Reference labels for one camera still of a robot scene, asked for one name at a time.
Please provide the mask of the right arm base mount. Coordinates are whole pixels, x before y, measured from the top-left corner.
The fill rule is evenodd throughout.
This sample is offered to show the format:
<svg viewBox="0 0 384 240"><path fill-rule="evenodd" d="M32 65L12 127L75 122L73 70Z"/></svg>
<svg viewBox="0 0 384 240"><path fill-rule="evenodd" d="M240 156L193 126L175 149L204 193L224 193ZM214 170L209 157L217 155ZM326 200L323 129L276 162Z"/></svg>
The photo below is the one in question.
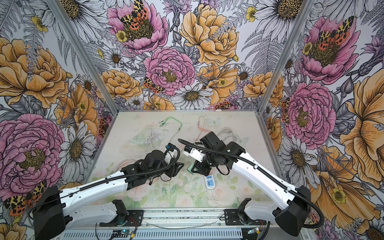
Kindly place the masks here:
<svg viewBox="0 0 384 240"><path fill-rule="evenodd" d="M267 221L251 220L238 209L224 209L224 221L226 226L266 226Z"/></svg>

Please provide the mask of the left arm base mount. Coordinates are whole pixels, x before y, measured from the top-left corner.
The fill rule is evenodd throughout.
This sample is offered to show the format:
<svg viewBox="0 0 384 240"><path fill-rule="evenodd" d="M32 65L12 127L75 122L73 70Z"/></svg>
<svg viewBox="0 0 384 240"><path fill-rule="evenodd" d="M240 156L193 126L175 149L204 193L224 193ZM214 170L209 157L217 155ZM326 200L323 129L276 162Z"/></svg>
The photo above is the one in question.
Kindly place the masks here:
<svg viewBox="0 0 384 240"><path fill-rule="evenodd" d="M112 220L101 222L100 227L140 227L144 210L128 210L127 213L117 214Z"/></svg>

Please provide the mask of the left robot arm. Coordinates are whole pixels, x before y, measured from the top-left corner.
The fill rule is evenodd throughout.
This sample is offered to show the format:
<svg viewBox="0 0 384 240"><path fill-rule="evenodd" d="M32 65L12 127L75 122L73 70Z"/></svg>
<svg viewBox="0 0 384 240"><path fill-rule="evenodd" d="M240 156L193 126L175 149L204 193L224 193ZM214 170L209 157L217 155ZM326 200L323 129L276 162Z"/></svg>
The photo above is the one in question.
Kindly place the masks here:
<svg viewBox="0 0 384 240"><path fill-rule="evenodd" d="M50 240L71 226L83 224L90 215L81 213L80 209L87 204L142 185L151 185L162 175L175 177L184 166L178 161L180 155L179 148L169 143L164 152L153 150L144 159L102 180L62 190L57 186L47 188L30 211L35 238Z"/></svg>

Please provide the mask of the white blue power strip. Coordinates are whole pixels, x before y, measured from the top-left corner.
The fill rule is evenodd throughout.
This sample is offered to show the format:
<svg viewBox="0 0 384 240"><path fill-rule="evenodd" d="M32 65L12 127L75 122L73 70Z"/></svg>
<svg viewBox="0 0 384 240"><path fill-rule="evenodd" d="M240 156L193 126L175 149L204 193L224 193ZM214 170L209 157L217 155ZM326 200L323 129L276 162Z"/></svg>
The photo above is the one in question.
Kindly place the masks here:
<svg viewBox="0 0 384 240"><path fill-rule="evenodd" d="M205 184L208 190L213 190L216 187L214 176L213 175L205 176Z"/></svg>

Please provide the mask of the green charger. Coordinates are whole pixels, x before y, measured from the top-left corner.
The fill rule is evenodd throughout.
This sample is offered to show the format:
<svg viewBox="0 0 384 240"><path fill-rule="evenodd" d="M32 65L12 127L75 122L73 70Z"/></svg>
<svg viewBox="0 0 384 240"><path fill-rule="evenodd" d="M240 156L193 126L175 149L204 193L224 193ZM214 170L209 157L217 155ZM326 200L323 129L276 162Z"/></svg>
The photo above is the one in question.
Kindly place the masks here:
<svg viewBox="0 0 384 240"><path fill-rule="evenodd" d="M187 171L188 171L191 175L194 174L194 172L193 172L193 167L194 167L194 164L192 163L192 164L190 164L190 165L188 166L188 168L187 168Z"/></svg>

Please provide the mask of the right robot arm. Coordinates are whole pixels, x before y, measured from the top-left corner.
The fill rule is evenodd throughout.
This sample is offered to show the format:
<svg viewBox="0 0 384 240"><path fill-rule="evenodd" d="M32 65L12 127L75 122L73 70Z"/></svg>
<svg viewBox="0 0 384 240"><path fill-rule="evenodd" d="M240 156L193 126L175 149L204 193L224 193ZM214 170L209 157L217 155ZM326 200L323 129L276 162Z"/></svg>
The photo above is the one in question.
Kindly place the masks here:
<svg viewBox="0 0 384 240"><path fill-rule="evenodd" d="M195 159L193 173L207 177L212 168L224 166L228 172L235 171L247 178L273 201L269 207L264 207L255 200L243 200L238 218L244 223L255 220L276 223L294 237L303 228L318 229L324 225L324 214L311 201L307 187L298 188L278 178L236 142L225 144L214 132L209 132L199 142L178 141L185 146L185 155Z"/></svg>

